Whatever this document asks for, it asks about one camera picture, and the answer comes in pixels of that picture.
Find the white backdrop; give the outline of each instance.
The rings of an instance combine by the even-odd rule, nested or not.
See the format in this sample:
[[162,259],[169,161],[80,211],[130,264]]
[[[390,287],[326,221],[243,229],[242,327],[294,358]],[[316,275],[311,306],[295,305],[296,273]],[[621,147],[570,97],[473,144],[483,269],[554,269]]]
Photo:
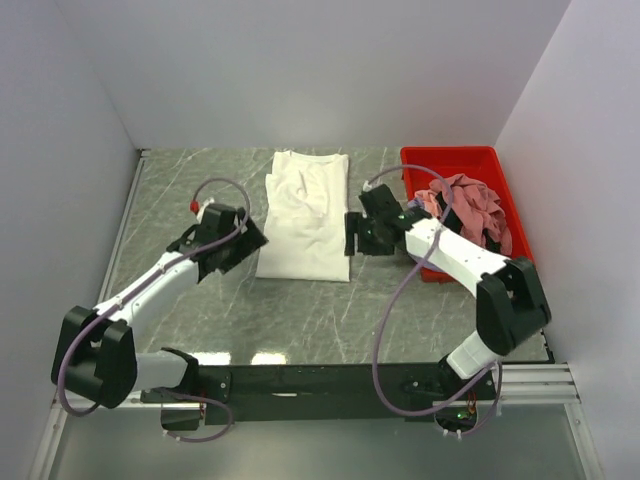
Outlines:
[[135,151],[50,0],[0,2],[0,468],[27,475],[64,314],[92,305]]
[[607,478],[638,478],[640,3],[574,0],[498,140]]
[[58,0],[138,147],[493,144],[569,0]]

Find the pink cloth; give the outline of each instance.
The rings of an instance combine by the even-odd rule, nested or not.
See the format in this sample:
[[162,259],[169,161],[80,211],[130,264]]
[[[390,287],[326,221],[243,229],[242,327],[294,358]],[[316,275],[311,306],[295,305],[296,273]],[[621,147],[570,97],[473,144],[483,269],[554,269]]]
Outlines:
[[[462,222],[460,234],[476,245],[485,247],[486,240],[482,232],[487,230],[494,242],[500,242],[500,253],[511,255],[513,242],[507,226],[504,210],[500,208],[500,197],[480,180],[467,177],[463,173],[446,179],[453,189],[453,211]],[[440,180],[429,184],[430,190],[418,190],[416,197],[424,202],[424,208],[438,218],[442,215],[436,200],[438,193],[450,202],[449,193]]]

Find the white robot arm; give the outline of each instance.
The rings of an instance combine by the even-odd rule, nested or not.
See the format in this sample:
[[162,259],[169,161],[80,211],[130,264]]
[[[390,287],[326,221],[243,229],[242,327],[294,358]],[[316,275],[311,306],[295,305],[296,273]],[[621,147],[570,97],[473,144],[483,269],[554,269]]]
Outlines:
[[550,322],[549,305],[529,259],[510,259],[479,247],[420,207],[403,209],[386,185],[363,191],[360,200],[365,215],[347,214],[345,253],[355,253],[357,236],[361,253],[391,255],[398,248],[419,260],[440,230],[429,263],[476,297],[476,330],[440,362],[452,391]]
[[[79,345],[64,372],[65,387],[107,408],[119,405],[129,393],[165,387],[189,393],[197,380],[198,362],[187,353],[165,348],[155,353],[135,353],[135,340],[150,321],[168,310],[175,299],[215,271],[226,273],[267,243],[249,218],[245,231],[220,245],[179,257],[229,235],[245,215],[244,209],[206,201],[197,213],[198,223],[167,247],[157,264],[113,298],[92,309],[76,306],[65,316],[51,371],[57,384],[62,359],[72,341],[90,322],[117,305],[117,313],[105,319]],[[123,299],[157,276],[129,302]]]
[[[398,248],[413,257],[423,257],[434,244],[436,231],[444,228],[429,261],[476,296],[476,330],[437,365],[437,382],[443,393],[458,391],[484,366],[507,355],[550,321],[544,292],[528,259],[512,260],[489,252],[446,229],[424,210],[403,209],[385,185],[363,192],[360,200],[366,216],[357,212],[346,215],[346,255],[355,254],[357,246],[358,252],[368,255],[391,255]],[[62,372],[66,389],[107,408],[118,406],[132,391],[165,387],[193,393],[202,380],[202,369],[199,371],[195,358],[170,348],[136,354],[135,340],[181,293],[209,273],[227,272],[266,244],[267,239],[248,219],[245,231],[230,241],[173,262],[227,236],[244,214],[242,209],[205,203],[198,212],[199,222],[168,246],[155,267],[94,308],[71,309],[62,324],[52,381],[57,384],[62,360],[79,333],[101,313],[118,305],[117,313],[103,320],[76,349],[72,362]],[[175,265],[166,268],[130,302],[122,301],[146,284],[158,268],[165,270],[168,263]],[[338,370],[354,369],[345,366]]]

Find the gray marble surface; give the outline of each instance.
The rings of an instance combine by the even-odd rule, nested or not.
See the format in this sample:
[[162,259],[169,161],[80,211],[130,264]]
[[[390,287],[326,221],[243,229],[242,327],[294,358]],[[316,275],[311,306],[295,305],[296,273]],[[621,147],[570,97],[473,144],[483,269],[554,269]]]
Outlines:
[[[360,209],[364,180],[399,163],[398,148],[297,149],[350,158],[349,208]],[[130,211],[110,294],[149,269],[193,221],[189,201],[209,176],[242,183],[252,200],[252,217],[262,227],[267,214],[265,175],[273,149],[150,150]],[[385,179],[398,199],[406,199],[400,174]],[[211,185],[208,192],[229,205],[242,205],[232,187]],[[171,311],[150,326],[138,351],[171,346],[201,352],[211,363],[335,364],[371,359],[373,331],[411,261],[394,257],[354,257],[351,282],[269,280],[254,277],[253,255],[224,276],[210,275],[177,299]],[[438,361],[469,335],[475,301],[457,284],[425,284],[416,278],[392,312],[381,350],[385,362]],[[536,335],[509,360],[547,360],[544,337]]]

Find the small red object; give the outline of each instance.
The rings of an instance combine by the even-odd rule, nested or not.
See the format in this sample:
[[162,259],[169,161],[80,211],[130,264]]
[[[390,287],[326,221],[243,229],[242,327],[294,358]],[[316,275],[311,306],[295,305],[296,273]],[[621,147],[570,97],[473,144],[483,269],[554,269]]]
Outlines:
[[[533,261],[533,254],[524,229],[520,223],[518,211],[511,197],[507,180],[504,178],[496,151],[491,147],[404,147],[400,151],[402,163],[422,165],[438,172],[444,178],[457,173],[465,173],[487,184],[500,197],[500,206],[507,218],[507,226],[513,238],[511,257],[525,256]],[[409,200],[415,197],[417,190],[428,190],[431,175],[420,170],[404,170],[404,184]],[[423,268],[424,282],[451,282],[453,279],[443,272],[434,272]]]

